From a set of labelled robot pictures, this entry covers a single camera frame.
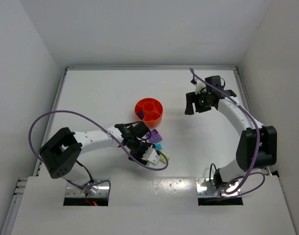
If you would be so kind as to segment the teal lego block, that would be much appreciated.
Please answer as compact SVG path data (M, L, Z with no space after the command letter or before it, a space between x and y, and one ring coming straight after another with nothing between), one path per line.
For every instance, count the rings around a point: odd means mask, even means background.
M160 144L154 144L154 146L156 150L158 151L162 150L162 146Z

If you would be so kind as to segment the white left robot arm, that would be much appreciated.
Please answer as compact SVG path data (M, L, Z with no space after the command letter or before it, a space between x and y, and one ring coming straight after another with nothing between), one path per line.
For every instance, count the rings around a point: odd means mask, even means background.
M116 124L106 131L73 132L65 127L52 136L40 149L40 156L52 179L64 178L79 188L94 183L87 168L78 161L82 154L109 147L122 147L140 164L157 163L157 153L152 144L141 138L149 128L139 122Z

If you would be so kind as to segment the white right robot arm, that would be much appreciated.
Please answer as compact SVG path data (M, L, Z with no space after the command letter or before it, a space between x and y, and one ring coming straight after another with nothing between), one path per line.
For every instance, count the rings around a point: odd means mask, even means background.
M261 169L277 162L277 130L256 120L240 103L232 90L225 88L224 79L210 76L201 79L193 75L191 83L195 91L187 93L186 115L203 113L215 108L232 124L240 136L235 159L225 167L216 169L213 184L216 188L241 179L246 179Z

